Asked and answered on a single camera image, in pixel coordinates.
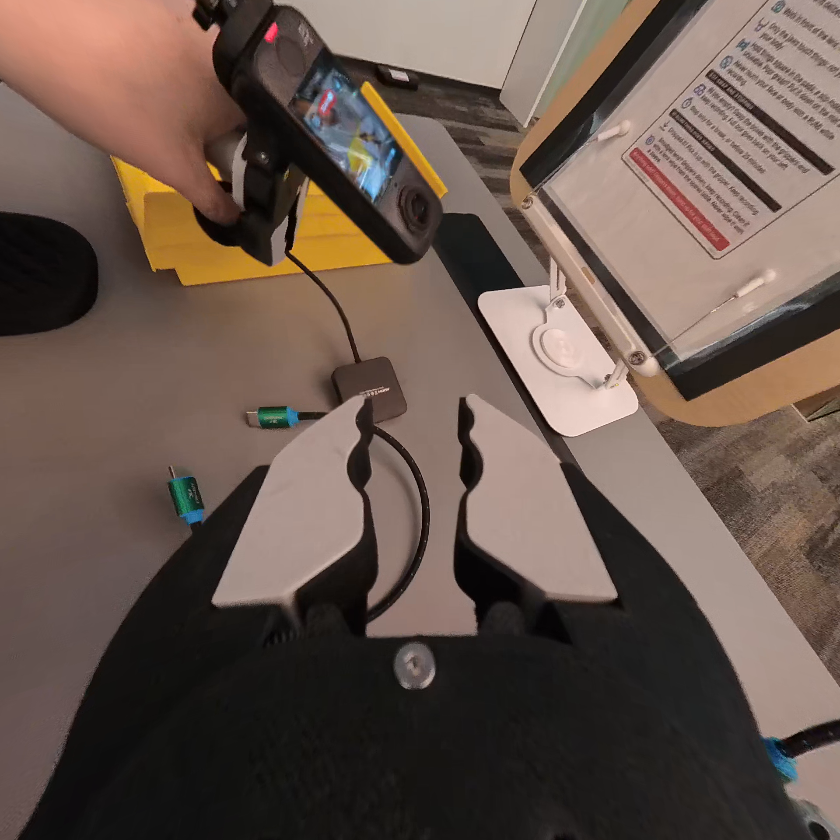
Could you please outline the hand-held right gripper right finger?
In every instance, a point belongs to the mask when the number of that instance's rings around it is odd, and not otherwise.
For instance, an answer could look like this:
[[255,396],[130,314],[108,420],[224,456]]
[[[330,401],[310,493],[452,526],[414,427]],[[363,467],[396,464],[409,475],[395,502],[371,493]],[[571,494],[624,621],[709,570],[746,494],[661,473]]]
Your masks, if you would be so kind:
[[612,604],[618,593],[560,458],[479,396],[458,404],[454,572],[482,624],[513,604],[526,624],[551,603]]

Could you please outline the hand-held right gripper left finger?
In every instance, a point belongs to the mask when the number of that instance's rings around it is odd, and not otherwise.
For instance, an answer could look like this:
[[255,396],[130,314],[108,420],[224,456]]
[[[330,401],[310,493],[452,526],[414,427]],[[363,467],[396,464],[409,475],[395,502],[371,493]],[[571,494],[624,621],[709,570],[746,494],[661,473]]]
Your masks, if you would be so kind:
[[301,627],[336,607],[363,636],[379,570],[366,486],[372,404],[355,396],[300,433],[269,465],[220,578],[216,608],[277,606]]

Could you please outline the black square hdmi adapter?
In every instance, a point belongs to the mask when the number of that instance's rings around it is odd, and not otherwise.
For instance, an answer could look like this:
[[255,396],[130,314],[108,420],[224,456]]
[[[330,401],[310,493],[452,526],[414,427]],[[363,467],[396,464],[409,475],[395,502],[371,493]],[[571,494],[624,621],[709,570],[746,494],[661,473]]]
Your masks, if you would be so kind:
[[350,402],[356,408],[361,408],[363,403],[368,405],[374,434],[381,432],[382,423],[407,412],[403,388],[392,362],[384,356],[337,367],[332,372],[331,383],[339,404]]

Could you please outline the person's left hand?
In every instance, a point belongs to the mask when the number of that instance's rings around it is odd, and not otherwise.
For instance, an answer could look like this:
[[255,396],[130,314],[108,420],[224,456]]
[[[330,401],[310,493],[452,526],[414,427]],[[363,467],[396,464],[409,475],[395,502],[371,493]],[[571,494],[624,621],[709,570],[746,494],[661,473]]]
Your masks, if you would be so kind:
[[78,138],[232,225],[206,148],[244,123],[192,2],[2,1],[1,76]]

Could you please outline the white tablet stand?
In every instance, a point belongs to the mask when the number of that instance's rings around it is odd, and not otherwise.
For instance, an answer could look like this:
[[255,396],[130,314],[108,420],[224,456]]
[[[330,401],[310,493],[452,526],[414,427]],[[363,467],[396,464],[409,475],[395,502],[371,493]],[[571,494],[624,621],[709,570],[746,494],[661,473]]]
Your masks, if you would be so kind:
[[578,437],[638,409],[628,366],[613,360],[566,292],[550,263],[549,283],[488,290],[478,310],[543,419]]

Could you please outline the yellow plastic bin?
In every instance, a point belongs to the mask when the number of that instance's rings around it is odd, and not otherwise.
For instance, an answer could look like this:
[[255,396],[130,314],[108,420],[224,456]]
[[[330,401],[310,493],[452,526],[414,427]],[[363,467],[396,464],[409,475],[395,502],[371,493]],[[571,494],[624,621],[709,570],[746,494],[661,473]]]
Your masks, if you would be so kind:
[[[300,271],[287,259],[267,267],[241,248],[214,242],[177,191],[117,157],[111,162],[153,270],[173,270],[185,287]],[[391,262],[314,184],[308,189],[293,254],[316,271]]]

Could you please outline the dark flat table pad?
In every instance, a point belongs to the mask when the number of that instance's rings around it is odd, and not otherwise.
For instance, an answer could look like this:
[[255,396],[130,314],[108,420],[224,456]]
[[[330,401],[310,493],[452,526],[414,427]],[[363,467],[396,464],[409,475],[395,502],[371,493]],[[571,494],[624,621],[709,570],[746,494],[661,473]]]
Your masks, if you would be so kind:
[[486,292],[523,287],[518,273],[477,215],[445,213],[433,247],[472,308],[477,308],[479,297]]

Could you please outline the black textured rounded object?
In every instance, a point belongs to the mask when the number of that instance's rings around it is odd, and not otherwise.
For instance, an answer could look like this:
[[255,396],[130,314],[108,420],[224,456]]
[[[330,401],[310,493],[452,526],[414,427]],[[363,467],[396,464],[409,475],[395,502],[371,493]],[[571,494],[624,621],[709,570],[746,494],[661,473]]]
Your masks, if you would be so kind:
[[94,248],[54,219],[1,213],[1,335],[64,328],[84,317],[99,290]]

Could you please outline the framed instruction display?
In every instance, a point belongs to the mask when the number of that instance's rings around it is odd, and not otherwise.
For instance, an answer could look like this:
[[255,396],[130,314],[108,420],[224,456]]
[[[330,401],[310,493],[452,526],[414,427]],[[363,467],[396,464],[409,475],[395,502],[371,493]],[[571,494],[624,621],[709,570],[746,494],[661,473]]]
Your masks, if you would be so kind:
[[639,390],[743,424],[838,386],[839,2],[629,2],[511,197]]

